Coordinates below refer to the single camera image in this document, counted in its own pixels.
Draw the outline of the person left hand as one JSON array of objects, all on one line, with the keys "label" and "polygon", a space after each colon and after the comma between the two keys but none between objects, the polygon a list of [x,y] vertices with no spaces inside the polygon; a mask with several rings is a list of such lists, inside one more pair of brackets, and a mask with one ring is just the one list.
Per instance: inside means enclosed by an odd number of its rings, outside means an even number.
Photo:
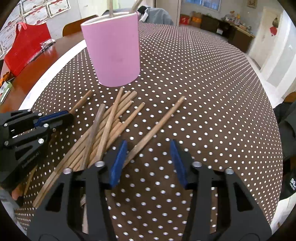
[{"label": "person left hand", "polygon": [[13,200],[17,200],[19,197],[23,196],[23,185],[19,184],[12,192],[11,196]]}]

